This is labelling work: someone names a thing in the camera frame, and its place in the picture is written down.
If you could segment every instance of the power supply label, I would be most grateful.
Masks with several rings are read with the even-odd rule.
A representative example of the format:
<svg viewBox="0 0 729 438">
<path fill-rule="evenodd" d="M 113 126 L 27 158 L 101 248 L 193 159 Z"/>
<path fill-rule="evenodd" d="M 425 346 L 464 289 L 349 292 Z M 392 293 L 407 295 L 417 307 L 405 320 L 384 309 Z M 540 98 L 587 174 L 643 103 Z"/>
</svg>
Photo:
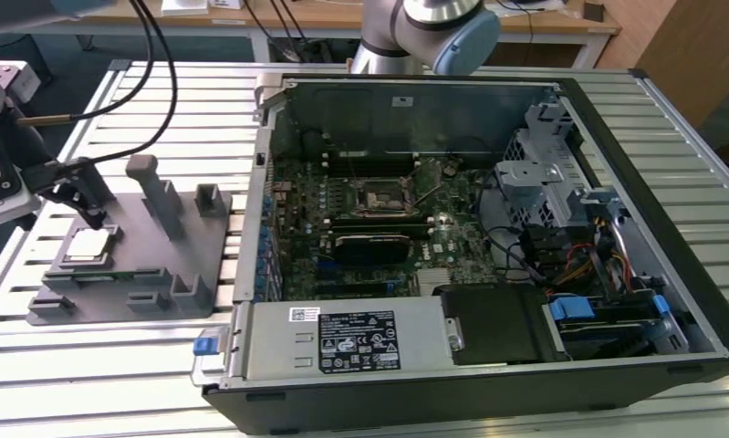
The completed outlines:
<svg viewBox="0 0 729 438">
<path fill-rule="evenodd" d="M 321 313 L 319 363 L 324 374 L 400 369 L 393 311 Z"/>
</svg>

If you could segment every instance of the blue latch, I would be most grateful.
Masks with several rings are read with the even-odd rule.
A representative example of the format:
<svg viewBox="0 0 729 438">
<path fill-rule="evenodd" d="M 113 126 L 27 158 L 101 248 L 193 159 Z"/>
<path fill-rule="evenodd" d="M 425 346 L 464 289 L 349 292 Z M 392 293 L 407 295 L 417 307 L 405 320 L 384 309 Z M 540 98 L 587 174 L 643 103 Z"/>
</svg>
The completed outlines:
<svg viewBox="0 0 729 438">
<path fill-rule="evenodd" d="M 197 338 L 193 340 L 193 356 L 213 356 L 217 354 L 217 338 Z"/>
<path fill-rule="evenodd" d="M 555 321 L 572 318 L 593 318 L 595 310 L 587 297 L 560 297 L 548 305 Z"/>
<path fill-rule="evenodd" d="M 661 295 L 655 295 L 652 300 L 656 305 L 656 310 L 659 310 L 659 314 L 667 315 L 669 313 L 669 304 L 667 303 L 665 297 Z"/>
</svg>

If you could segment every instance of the table surface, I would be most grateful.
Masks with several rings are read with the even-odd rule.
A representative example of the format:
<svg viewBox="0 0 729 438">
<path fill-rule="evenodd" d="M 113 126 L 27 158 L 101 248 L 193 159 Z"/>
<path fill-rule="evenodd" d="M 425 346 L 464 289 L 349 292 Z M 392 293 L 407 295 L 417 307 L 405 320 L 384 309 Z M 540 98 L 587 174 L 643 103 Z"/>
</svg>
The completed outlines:
<svg viewBox="0 0 729 438">
<path fill-rule="evenodd" d="M 569 0 L 573 10 L 583 0 Z M 224 9 L 211 7 L 205 15 L 160 16 L 161 0 L 145 0 L 161 24 L 168 26 L 255 26 L 253 19 L 245 9 Z M 281 27 L 271 3 L 267 0 L 251 0 L 253 12 L 265 27 Z M 328 3 L 323 0 L 287 0 L 301 27 L 323 29 L 359 29 L 361 25 L 361 6 L 357 4 Z M 604 23 L 575 18 L 557 11 L 532 13 L 532 26 L 536 33 L 556 34 L 616 34 L 621 29 L 611 17 Z M 83 23 L 95 24 L 136 24 L 132 7 L 128 0 L 97 14 L 87 16 Z M 501 19 L 503 32 L 529 32 L 529 22 L 525 15 L 508 16 Z"/>
<path fill-rule="evenodd" d="M 87 110 L 133 89 L 145 70 L 135 62 L 109 71 Z M 155 436 L 245 438 L 207 405 L 191 385 L 191 345 L 204 328 L 232 317 L 232 293 L 251 157 L 257 124 L 253 86 L 264 72 L 341 73 L 341 65 L 180 63 L 180 103 L 173 123 L 148 153 L 159 174 L 179 191 L 217 183 L 233 194 L 229 238 L 220 270 L 216 310 L 205 319 L 29 326 L 24 320 L 43 273 L 59 251 L 72 210 L 49 203 L 35 230 L 16 231 L 0 256 L 0 438 Z M 476 75 L 577 79 L 639 168 L 645 182 L 729 300 L 729 172 L 712 150 L 683 128 L 659 92 L 625 71 L 484 68 Z M 77 124 L 61 152 L 100 156 L 155 133 L 169 100 L 168 69 L 160 63 L 145 89 L 113 113 Z M 604 185 L 611 178 L 583 147 Z M 124 175 L 127 160 L 97 166 L 116 193 L 139 190 Z M 323 434 L 340 437 L 471 438 L 525 434 L 532 438 L 729 437 L 729 376 L 680 386 L 625 409 L 563 412 Z"/>
</svg>

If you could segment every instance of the motherboard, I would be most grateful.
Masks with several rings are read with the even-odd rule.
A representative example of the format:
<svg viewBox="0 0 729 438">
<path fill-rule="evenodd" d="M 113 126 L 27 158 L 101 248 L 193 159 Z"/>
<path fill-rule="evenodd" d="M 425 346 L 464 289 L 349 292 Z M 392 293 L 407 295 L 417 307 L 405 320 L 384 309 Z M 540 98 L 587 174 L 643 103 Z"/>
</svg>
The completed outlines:
<svg viewBox="0 0 729 438">
<path fill-rule="evenodd" d="M 476 216 L 485 170 L 453 157 L 273 164 L 283 300 L 431 295 L 496 281 Z"/>
</svg>

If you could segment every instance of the wooden desk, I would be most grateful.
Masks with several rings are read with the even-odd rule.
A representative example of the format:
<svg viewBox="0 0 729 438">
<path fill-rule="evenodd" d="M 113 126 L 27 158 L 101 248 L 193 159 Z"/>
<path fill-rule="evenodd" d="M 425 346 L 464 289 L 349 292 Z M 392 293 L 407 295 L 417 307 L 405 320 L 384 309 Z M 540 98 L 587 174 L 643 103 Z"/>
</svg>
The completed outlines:
<svg viewBox="0 0 729 438">
<path fill-rule="evenodd" d="M 577 4 L 583 0 L 571 0 Z M 160 16 L 161 0 L 145 0 L 164 33 L 173 36 L 249 37 L 256 62 L 271 62 L 265 35 L 245 9 L 209 8 L 201 16 Z M 269 29 L 273 37 L 284 37 L 285 31 L 267 0 L 251 0 L 253 12 Z M 341 5 L 319 0 L 287 1 L 288 7 L 308 37 L 359 38 L 361 26 L 361 6 Z M 583 46 L 573 67 L 592 68 L 612 35 L 620 27 L 608 19 L 604 23 L 573 18 L 559 12 L 532 14 L 535 44 L 573 44 Z M 76 35 L 137 35 L 143 30 L 127 0 L 97 14 L 76 22 L 63 22 L 41 26 L 36 33 L 63 33 Z M 501 18 L 501 37 L 504 43 L 529 42 L 527 16 Z"/>
</svg>

